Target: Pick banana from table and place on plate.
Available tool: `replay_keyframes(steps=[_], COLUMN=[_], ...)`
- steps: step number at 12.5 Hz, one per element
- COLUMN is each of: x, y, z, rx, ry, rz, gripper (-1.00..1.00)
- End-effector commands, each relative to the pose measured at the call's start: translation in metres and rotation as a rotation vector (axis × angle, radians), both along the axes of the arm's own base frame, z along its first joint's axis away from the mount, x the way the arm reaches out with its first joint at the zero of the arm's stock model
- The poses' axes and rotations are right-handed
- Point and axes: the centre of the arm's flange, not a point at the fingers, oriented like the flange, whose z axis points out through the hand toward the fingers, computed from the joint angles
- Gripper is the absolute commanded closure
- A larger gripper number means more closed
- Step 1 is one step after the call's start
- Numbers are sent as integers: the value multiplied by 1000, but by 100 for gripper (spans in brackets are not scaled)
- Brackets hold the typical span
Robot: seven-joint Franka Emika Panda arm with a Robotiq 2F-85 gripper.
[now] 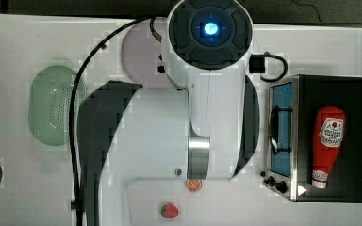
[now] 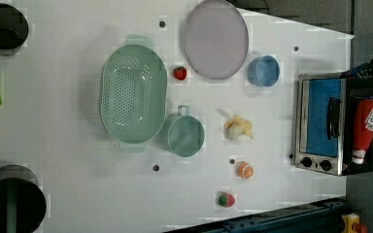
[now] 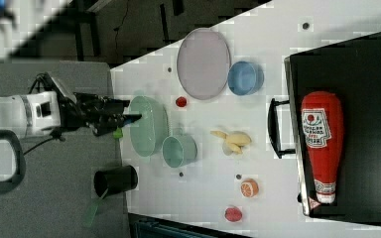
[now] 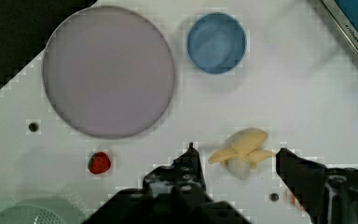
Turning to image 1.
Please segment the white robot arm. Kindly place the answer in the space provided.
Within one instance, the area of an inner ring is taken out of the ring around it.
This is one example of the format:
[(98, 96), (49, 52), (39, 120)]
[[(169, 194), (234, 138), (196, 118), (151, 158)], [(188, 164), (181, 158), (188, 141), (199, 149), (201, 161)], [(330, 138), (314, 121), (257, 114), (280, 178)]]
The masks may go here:
[(131, 226), (138, 181), (230, 180), (255, 152), (253, 23), (237, 0), (179, 0), (164, 23), (165, 89), (108, 81), (80, 105), (85, 226)]

